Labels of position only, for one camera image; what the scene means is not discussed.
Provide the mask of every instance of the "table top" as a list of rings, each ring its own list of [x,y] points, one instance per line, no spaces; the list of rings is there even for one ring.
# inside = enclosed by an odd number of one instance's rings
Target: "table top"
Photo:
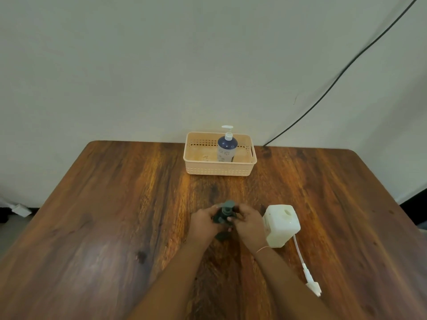
[[[185,239],[190,212],[291,204],[321,299],[343,319],[426,319],[427,242],[350,150],[255,147],[248,177],[189,175],[184,144],[89,143],[0,262],[2,319],[122,319]],[[294,242],[277,249],[304,280]],[[239,241],[214,241],[189,319],[271,319]]]

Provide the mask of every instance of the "pump nozzle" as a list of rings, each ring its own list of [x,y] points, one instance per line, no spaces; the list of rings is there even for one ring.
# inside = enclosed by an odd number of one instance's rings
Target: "pump nozzle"
[[[226,133],[226,140],[232,140],[233,139],[233,134],[232,134],[233,126],[222,126],[222,127],[228,129],[228,132]]]

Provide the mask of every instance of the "person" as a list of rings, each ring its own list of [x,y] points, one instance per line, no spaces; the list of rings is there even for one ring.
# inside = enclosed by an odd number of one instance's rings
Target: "person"
[[[236,208],[239,211],[238,218],[229,218],[229,221],[233,222],[239,237],[258,263],[280,318],[337,319],[269,247],[259,212],[246,204],[239,204]],[[189,293],[203,253],[214,236],[225,227],[212,221],[218,209],[214,205],[191,215],[186,242],[134,308],[129,320],[184,318]]]

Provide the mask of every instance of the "bracelet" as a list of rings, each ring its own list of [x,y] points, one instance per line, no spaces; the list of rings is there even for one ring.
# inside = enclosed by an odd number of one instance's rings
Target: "bracelet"
[[[264,246],[264,247],[261,247],[261,248],[259,248],[257,251],[256,251],[256,253],[258,253],[260,250],[263,250],[264,248],[268,248],[268,247],[270,247],[270,246]]]

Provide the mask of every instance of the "person's right hand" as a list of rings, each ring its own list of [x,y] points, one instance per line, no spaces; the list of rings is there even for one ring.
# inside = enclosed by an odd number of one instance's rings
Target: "person's right hand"
[[[268,246],[263,218],[257,210],[247,204],[239,204],[236,207],[242,218],[228,217],[227,220],[233,222],[243,243],[252,254],[255,254],[258,249]]]

